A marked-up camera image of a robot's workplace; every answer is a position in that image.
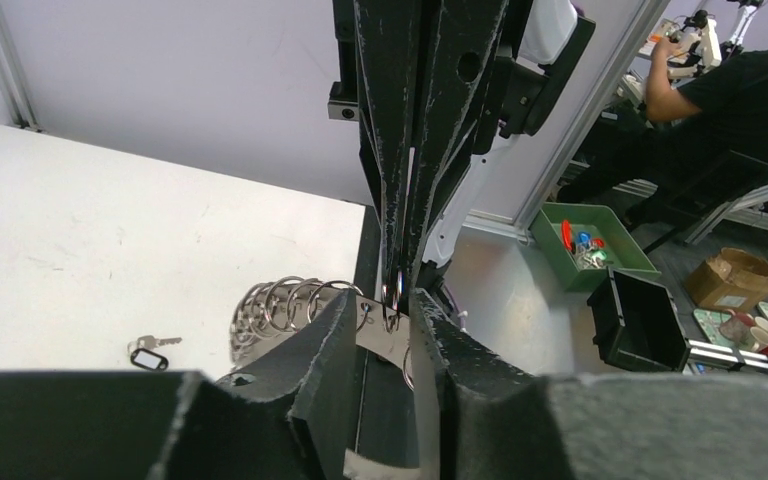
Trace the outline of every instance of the tabletop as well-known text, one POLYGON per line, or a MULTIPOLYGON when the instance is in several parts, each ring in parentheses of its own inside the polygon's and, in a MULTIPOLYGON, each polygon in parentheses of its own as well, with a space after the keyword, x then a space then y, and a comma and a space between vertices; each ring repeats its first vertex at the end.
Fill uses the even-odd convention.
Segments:
POLYGON ((216 379, 249 287, 352 280, 364 208, 0 126, 0 370, 133 370, 153 335, 216 379))

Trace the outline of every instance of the green bin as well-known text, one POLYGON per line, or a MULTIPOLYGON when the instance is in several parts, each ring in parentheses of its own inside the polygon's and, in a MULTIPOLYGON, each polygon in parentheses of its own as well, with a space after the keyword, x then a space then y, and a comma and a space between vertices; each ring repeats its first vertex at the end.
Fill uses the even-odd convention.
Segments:
POLYGON ((546 203, 531 224, 531 233, 546 254, 561 285, 571 292, 593 292, 608 274, 604 268, 579 269, 561 240, 561 222, 568 220, 573 238, 587 232, 605 242, 603 249, 615 270, 647 280, 657 280, 661 272, 631 238, 614 211, 602 205, 546 203))

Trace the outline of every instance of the black plastic crate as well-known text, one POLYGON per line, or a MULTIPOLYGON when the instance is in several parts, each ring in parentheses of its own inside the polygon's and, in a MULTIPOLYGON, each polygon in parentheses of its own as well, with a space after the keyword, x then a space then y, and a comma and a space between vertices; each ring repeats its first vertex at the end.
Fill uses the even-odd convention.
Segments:
POLYGON ((633 372, 684 369, 690 344, 663 285, 609 268, 587 305, 603 362, 633 372))

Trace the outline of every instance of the box label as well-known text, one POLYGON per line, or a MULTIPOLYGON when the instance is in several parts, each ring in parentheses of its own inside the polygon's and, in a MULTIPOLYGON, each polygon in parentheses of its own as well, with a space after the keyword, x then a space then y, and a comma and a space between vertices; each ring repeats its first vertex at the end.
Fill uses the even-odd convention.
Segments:
POLYGON ((718 307, 739 307, 743 305, 743 302, 747 299, 748 297, 741 297, 738 295, 723 295, 714 305, 718 307))

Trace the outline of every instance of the open cardboard box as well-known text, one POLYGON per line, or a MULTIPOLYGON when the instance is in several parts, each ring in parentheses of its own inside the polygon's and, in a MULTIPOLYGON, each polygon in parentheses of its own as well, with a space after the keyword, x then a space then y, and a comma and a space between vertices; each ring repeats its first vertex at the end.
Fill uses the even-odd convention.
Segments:
POLYGON ((736 248, 709 257, 684 281, 693 301, 709 310, 748 312, 768 296, 768 262, 736 248))

